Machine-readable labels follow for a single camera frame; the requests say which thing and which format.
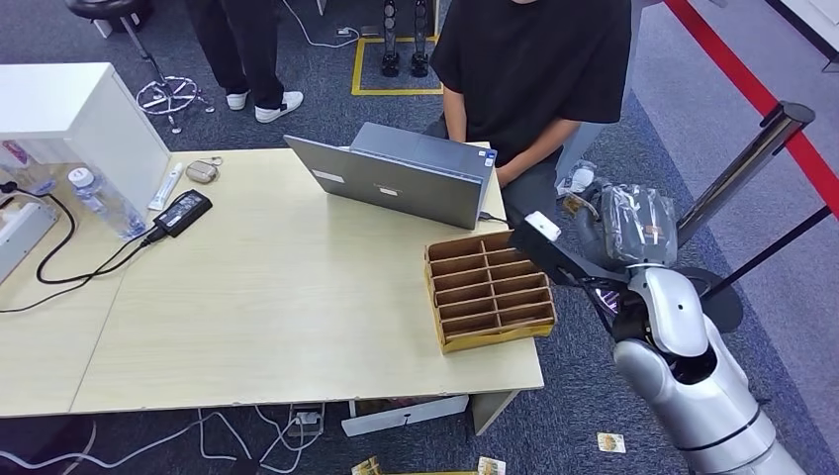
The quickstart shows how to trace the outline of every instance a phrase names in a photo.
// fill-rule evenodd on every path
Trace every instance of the hand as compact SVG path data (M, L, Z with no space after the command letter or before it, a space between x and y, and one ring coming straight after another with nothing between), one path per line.
M509 164L496 168L496 176L499 179L499 185L504 188L513 180L518 178L518 173L513 170Z

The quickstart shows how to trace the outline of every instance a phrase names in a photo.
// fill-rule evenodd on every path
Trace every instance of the stool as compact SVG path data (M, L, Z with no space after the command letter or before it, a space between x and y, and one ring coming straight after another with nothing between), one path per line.
M120 22L128 32L140 56L154 68L155 79L137 93L135 100L143 112L151 116L166 116L172 126L172 134L180 134L181 128L172 114L186 109L194 101L204 104L204 112L212 113L216 108L202 96L201 89L188 77L164 76L154 57L140 43L130 19L132 13L142 8L147 0L64 0L67 8L76 16L88 20L113 20Z

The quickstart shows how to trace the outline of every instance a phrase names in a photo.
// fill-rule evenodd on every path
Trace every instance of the dark pants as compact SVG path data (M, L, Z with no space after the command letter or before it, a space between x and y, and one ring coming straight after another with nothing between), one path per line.
M424 133L427 136L448 139L444 119L431 123ZM561 152L562 147L552 156L528 168L517 179L502 188L504 211L507 213L507 221L512 228L534 211L541 211L552 221L556 219L554 216L556 214L556 163Z
M280 109L273 0L185 0L198 43L227 94L247 90L263 109Z

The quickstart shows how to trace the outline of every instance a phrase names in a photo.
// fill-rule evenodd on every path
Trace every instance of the laptop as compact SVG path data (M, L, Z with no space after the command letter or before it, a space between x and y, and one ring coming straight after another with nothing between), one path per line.
M340 148L284 136L324 191L474 230L494 150L365 124Z

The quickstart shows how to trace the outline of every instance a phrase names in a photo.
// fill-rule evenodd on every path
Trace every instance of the laptop lid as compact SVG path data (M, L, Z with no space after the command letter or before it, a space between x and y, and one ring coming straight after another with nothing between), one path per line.
M481 180L284 136L324 191L474 230Z

